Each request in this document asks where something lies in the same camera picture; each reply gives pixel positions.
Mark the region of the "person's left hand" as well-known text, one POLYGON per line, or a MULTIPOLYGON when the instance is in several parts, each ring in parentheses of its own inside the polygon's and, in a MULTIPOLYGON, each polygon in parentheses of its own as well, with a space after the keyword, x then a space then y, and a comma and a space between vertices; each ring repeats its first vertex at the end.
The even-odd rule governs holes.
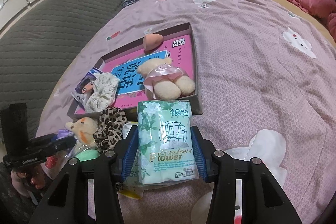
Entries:
POLYGON ((55 170, 59 158, 56 155, 46 158, 46 161, 22 169, 11 170, 11 182, 15 190, 24 197, 30 193, 45 192, 51 183, 48 172, 55 170))

